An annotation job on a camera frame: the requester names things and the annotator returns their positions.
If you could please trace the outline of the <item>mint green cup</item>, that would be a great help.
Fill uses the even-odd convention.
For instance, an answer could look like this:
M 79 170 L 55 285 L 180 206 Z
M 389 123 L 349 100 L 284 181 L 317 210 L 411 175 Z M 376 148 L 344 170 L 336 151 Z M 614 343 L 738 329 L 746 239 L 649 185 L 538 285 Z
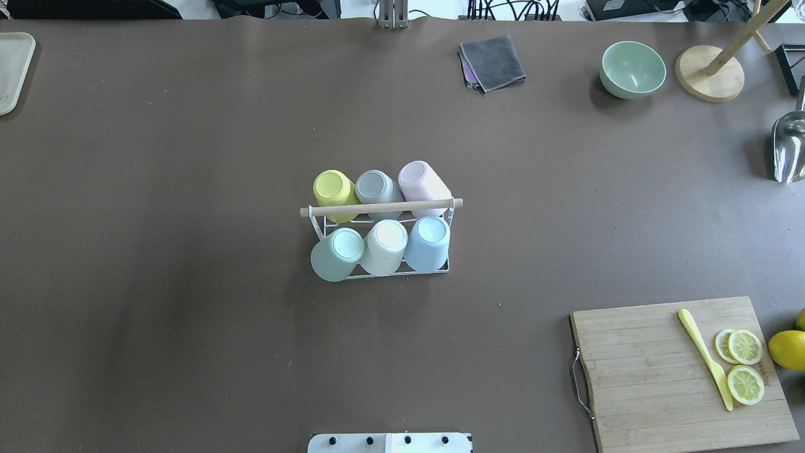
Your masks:
M 351 228 L 339 228 L 311 250 L 311 267 L 323 280 L 338 282 L 352 274 L 365 252 L 362 236 Z

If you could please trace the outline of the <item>grey cup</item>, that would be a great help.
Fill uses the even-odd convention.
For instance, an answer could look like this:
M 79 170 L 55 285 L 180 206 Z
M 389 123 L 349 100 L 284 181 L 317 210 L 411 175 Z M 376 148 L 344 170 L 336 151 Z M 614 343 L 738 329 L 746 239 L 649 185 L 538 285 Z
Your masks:
M 362 204 L 403 203 L 405 201 L 399 185 L 385 172 L 377 169 L 363 172 L 357 179 L 355 191 Z

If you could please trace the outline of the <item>yellow plastic knife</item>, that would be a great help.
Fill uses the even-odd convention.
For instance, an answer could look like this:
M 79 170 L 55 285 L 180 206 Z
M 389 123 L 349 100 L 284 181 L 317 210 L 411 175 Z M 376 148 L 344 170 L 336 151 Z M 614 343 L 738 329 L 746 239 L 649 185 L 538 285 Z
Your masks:
M 719 395 L 721 395 L 725 410 L 733 411 L 733 396 L 728 390 L 727 376 L 724 368 L 721 366 L 721 364 L 716 363 L 715 359 L 713 359 L 711 356 L 704 339 L 702 338 L 701 331 L 696 324 L 695 318 L 693 318 L 692 313 L 687 309 L 679 310 L 677 315 L 679 320 L 682 322 L 682 326 L 692 339 L 693 344 L 696 346 L 699 355 L 701 355 L 702 360 L 706 364 L 708 372 L 712 376 L 717 390 L 719 391 Z

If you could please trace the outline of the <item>metal scoop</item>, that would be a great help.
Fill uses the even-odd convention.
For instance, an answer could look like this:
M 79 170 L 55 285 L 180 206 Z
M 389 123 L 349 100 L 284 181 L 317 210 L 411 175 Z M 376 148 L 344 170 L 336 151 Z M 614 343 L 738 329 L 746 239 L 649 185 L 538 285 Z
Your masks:
M 804 179 L 804 77 L 796 108 L 776 120 L 772 129 L 774 178 L 781 183 Z

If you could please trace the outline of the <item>wooden mug tree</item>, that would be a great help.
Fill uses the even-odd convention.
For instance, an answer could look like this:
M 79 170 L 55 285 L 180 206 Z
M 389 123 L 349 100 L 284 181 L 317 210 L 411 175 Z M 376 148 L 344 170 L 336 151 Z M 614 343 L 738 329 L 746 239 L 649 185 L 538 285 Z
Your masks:
M 676 78 L 688 94 L 710 103 L 731 101 L 741 94 L 745 74 L 735 58 L 742 48 L 774 15 L 791 1 L 770 1 L 753 14 L 750 22 L 726 48 L 697 45 L 683 51 L 675 61 Z

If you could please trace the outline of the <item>wooden cutting board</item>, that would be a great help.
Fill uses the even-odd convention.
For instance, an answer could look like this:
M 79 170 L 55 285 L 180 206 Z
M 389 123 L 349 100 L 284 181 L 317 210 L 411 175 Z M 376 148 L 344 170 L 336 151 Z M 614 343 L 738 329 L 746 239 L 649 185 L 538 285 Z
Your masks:
M 763 338 L 748 296 L 575 311 L 573 336 L 586 374 L 600 452 L 690 452 L 799 440 L 768 355 L 754 366 L 765 394 L 725 408 L 710 371 L 682 326 L 688 310 L 717 363 L 725 328 Z

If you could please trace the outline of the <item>lemon slice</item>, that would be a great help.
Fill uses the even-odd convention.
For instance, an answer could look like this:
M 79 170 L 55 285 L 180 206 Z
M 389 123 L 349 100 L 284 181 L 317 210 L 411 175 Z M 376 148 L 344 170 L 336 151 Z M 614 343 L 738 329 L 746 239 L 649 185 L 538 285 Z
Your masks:
M 765 395 L 763 378 L 745 365 L 736 365 L 726 375 L 726 384 L 731 396 L 743 405 L 756 405 Z
M 714 338 L 716 353 L 730 364 L 754 365 L 761 361 L 763 347 L 752 332 L 744 329 L 724 329 Z

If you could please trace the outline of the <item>grey folded cloth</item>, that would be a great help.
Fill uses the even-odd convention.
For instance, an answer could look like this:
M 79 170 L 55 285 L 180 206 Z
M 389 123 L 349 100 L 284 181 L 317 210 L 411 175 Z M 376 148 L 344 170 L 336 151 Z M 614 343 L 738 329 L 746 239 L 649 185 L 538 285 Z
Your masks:
M 459 45 L 462 74 L 469 89 L 491 92 L 526 79 L 526 72 L 509 35 Z

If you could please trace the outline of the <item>yellow lemon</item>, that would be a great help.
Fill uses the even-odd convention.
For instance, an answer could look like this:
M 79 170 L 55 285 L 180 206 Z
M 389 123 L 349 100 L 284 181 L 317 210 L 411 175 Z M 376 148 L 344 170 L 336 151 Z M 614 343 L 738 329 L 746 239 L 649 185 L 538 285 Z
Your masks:
M 794 326 L 800 332 L 805 332 L 805 309 L 803 308 L 796 316 L 796 321 L 794 322 Z
M 785 330 L 776 333 L 767 348 L 773 361 L 784 368 L 804 372 L 804 332 Z

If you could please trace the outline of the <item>cream tray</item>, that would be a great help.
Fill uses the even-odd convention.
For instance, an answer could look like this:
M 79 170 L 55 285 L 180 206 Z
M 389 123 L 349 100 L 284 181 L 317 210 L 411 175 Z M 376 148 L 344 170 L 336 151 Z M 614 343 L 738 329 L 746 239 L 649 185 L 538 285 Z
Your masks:
M 35 48 L 29 33 L 1 33 L 1 115 L 15 109 Z

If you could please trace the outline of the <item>pink cup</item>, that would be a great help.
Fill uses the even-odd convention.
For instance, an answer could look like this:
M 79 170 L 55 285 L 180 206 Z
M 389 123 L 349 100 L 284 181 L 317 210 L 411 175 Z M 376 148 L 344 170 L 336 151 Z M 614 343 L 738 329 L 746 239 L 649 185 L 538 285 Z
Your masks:
M 452 192 L 445 181 L 424 160 L 414 160 L 406 164 L 397 178 L 406 201 L 433 201 L 452 198 Z

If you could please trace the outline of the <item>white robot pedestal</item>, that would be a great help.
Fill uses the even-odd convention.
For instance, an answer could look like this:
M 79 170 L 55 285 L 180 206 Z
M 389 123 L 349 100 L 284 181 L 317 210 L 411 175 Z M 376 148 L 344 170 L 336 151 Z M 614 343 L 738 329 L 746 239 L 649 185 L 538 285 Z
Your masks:
M 308 442 L 308 452 L 472 452 L 471 433 L 319 433 Z

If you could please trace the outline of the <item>light blue cup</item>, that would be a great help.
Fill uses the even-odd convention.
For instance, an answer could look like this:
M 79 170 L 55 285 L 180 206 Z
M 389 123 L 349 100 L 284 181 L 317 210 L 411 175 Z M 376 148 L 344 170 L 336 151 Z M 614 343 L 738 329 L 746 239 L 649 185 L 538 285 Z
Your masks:
M 417 272 L 435 272 L 445 265 L 449 244 L 450 226 L 443 218 L 419 218 L 412 226 L 404 260 Z

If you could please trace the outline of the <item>aluminium frame post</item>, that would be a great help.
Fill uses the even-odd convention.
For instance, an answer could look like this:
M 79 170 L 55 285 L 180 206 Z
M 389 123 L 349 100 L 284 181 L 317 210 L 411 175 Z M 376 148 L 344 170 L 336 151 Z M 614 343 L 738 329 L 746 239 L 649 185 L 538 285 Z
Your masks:
M 379 14 L 377 23 L 380 29 L 406 29 L 409 26 L 408 0 L 377 1 Z

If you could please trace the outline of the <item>green bowl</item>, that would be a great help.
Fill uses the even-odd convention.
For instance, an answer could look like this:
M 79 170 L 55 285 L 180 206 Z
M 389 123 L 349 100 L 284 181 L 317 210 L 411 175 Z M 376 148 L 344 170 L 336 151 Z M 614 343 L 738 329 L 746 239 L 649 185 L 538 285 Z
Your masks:
M 644 98 L 659 89 L 666 76 L 661 56 L 644 43 L 613 43 L 601 58 L 601 83 L 607 92 L 620 99 Z

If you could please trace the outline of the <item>white cup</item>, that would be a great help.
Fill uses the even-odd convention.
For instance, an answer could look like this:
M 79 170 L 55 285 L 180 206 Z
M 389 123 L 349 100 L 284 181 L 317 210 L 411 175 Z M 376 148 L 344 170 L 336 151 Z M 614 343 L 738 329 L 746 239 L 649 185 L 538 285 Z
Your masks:
M 406 244 L 408 233 L 403 224 L 394 219 L 383 219 L 366 235 L 360 265 L 371 275 L 390 276 L 399 269 Z

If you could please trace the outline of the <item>yellow cup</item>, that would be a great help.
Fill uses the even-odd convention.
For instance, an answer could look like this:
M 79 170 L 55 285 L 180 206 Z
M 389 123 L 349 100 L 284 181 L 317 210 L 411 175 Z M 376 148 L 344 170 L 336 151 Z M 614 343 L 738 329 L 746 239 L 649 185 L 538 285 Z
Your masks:
M 319 173 L 314 178 L 313 193 L 322 207 L 360 204 L 353 181 L 345 173 L 334 169 Z

